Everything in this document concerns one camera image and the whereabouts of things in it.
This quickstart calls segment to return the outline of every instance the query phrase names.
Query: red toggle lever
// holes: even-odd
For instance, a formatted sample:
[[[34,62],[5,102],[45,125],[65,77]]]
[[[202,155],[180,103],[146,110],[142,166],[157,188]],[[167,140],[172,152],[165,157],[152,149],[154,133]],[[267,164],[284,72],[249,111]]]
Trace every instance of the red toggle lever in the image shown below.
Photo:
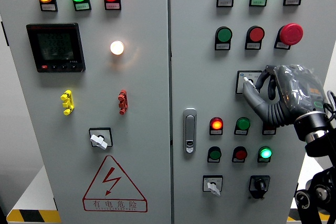
[[[124,115],[128,109],[128,101],[127,101],[127,92],[125,89],[122,89],[118,95],[119,100],[119,114]]]

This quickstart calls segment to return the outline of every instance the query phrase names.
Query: white switch handle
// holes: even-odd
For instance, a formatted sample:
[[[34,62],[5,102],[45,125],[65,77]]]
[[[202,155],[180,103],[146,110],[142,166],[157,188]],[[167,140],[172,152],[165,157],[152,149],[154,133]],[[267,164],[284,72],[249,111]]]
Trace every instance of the white switch handle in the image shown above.
[[[216,185],[215,184],[211,184],[208,182],[208,188],[210,189],[210,191],[216,195],[216,196],[220,196],[221,195],[221,192],[217,189]]]
[[[92,142],[93,146],[97,146],[102,148],[103,150],[106,150],[107,143],[104,142],[104,138],[102,136],[92,135],[90,141]]]

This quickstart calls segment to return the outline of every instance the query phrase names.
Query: plastic covering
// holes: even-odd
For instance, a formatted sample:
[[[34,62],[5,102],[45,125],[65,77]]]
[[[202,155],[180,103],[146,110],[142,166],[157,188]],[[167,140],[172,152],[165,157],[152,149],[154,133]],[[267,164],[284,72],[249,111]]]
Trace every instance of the plastic covering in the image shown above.
[[[279,94],[294,118],[312,111],[323,112],[327,103],[321,81],[301,65],[276,66],[274,74]]]

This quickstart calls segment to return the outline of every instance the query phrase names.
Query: digital power meter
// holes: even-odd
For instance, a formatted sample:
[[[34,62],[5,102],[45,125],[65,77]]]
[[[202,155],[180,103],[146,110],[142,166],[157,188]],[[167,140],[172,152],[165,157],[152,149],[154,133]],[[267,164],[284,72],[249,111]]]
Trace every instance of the digital power meter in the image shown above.
[[[77,23],[29,24],[27,32],[38,72],[83,72]]]

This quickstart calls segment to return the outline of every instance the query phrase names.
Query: white indicator light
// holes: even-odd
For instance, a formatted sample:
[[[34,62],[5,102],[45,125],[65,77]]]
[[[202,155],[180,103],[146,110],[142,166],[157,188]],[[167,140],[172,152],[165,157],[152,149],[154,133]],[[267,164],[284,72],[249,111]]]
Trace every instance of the white indicator light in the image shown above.
[[[114,41],[110,46],[111,52],[114,55],[121,55],[124,52],[124,44],[121,41]]]

